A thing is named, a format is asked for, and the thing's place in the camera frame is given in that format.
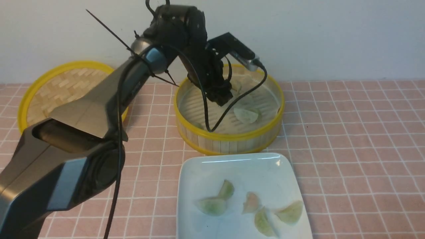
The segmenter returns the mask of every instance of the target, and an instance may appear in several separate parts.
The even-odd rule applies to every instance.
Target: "robotic arm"
[[[225,55],[256,70],[256,55],[230,33],[207,41],[204,13],[196,7],[167,2],[152,13],[150,27],[131,46],[138,56],[133,54],[84,97],[24,130],[0,174],[1,239],[35,239],[50,213],[70,210],[113,184],[122,169],[117,166],[117,109],[125,109],[149,76],[165,72],[177,56],[190,81],[219,105],[233,97],[231,76],[223,78]],[[119,79],[128,69],[118,105]]]

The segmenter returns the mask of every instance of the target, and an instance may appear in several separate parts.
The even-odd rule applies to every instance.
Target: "bamboo steamer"
[[[228,66],[225,66],[225,78],[228,70]],[[232,71],[230,82],[232,84],[239,82],[242,86],[241,92],[251,89],[264,77],[262,71],[251,72],[241,65],[232,65]],[[243,124],[236,119],[231,109],[216,131],[210,133],[204,130],[204,104],[201,92],[187,78],[184,79],[174,98],[180,136],[190,147],[206,155],[254,153],[267,148],[281,129],[285,106],[283,92],[273,77],[268,76],[264,84],[248,96],[250,97],[241,99],[234,107],[238,107],[241,103],[242,106],[258,108],[261,111],[261,120],[253,124]],[[220,107],[208,101],[211,128],[230,103],[231,101]]]
[[[46,119],[54,108],[81,98],[112,72],[110,66],[94,61],[70,62],[46,72],[22,98],[17,116],[20,132]]]

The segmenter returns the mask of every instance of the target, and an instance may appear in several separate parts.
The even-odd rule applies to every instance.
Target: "yellow rim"
[[[18,128],[19,131],[22,133],[24,129],[28,127],[27,122],[27,113],[28,113],[28,107],[29,104],[32,101],[32,98],[37,93],[37,91],[44,85],[46,82],[48,82],[51,78],[59,75],[60,73],[63,73],[65,71],[69,71],[76,68],[93,68],[100,71],[104,71],[108,74],[111,74],[114,69],[110,66],[95,62],[95,61],[74,61],[69,62],[63,65],[60,65],[58,67],[55,67],[48,72],[44,73],[42,76],[40,76],[32,85],[28,88],[28,90],[25,92],[24,97],[22,98],[21,103],[19,104],[18,108]],[[128,108],[125,109],[124,113],[122,114],[122,119],[124,120],[127,116]]]
[[[244,66],[242,66],[242,65],[233,65],[232,64],[232,67],[244,67]],[[261,73],[261,74],[264,75],[264,73],[262,71],[260,71],[260,70],[257,70],[257,72],[259,72],[259,73]],[[182,116],[182,114],[180,113],[179,108],[177,106],[177,95],[178,95],[179,90],[181,89],[181,87],[177,88],[176,94],[174,96],[174,110],[176,111],[176,118],[177,118],[177,120],[185,128],[188,128],[190,131],[192,131],[196,135],[203,136],[203,137],[205,137],[207,139],[212,139],[212,140],[217,140],[217,141],[244,141],[244,140],[249,140],[249,139],[252,139],[252,138],[256,138],[256,137],[258,137],[260,135],[263,135],[264,133],[270,131],[276,124],[278,124],[278,123],[281,122],[281,120],[282,120],[282,112],[285,109],[285,98],[283,96],[283,92],[282,92],[281,87],[279,86],[279,84],[276,82],[276,80],[273,77],[268,76],[267,78],[270,79],[276,85],[276,87],[279,89],[279,94],[281,96],[282,101],[280,103],[281,107],[280,107],[280,109],[278,111],[277,116],[270,123],[268,123],[267,125],[259,128],[259,129],[256,129],[254,131],[251,131],[251,132],[248,132],[248,133],[244,133],[244,134],[217,134],[217,133],[210,133],[210,132],[208,132],[206,130],[202,130],[202,129],[199,129],[198,127],[196,127],[196,126],[193,126],[192,124],[190,124]],[[187,78],[185,78],[183,80],[183,82],[180,84],[180,86],[183,85],[183,84],[185,84],[185,83],[187,83],[188,81],[189,80]]]
[[[177,127],[178,133],[180,134],[181,138],[190,146],[192,147],[194,150],[198,151],[199,153],[205,154],[205,155],[224,155],[218,152],[214,152],[214,151],[209,151],[206,150],[204,148],[201,148],[199,146],[197,146],[196,144],[194,144],[192,141],[190,141],[182,132],[180,127]],[[246,151],[246,152],[238,152],[238,154],[251,154],[251,153],[258,153],[261,152],[263,149],[267,148],[270,144],[273,143],[273,141],[276,139],[276,137],[278,136],[279,131],[277,132],[277,134],[275,134],[271,140],[269,140],[266,144],[263,144],[262,146],[255,148],[253,150],[250,151]]]

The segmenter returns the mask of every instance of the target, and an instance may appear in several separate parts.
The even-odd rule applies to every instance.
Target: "white plate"
[[[226,212],[218,217],[200,212],[195,202],[216,196],[225,179],[235,187]],[[181,168],[178,187],[177,239],[266,238],[255,228],[254,214],[242,215],[247,192],[255,192],[261,205],[270,209],[303,200],[288,159],[275,153],[192,158]],[[284,224],[270,212],[268,218],[279,238],[313,238],[305,209],[294,226]]]

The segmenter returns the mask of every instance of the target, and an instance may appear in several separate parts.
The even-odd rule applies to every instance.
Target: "black wire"
[[[116,174],[116,182],[115,182],[115,189],[113,191],[113,197],[112,197],[112,203],[111,208],[109,212],[108,222],[106,224],[105,228],[105,235],[103,236],[103,239],[108,239],[109,232],[111,230],[113,215],[115,212],[115,207],[118,199],[118,192],[119,192],[119,185],[121,182],[121,169],[122,169],[122,116],[121,116],[121,91],[122,91],[122,85],[124,84],[125,79],[127,78],[128,73],[130,70],[138,63],[140,58],[135,57],[122,71],[121,77],[118,81],[118,90],[116,92],[116,103],[117,103],[117,117],[118,117],[118,171]]]

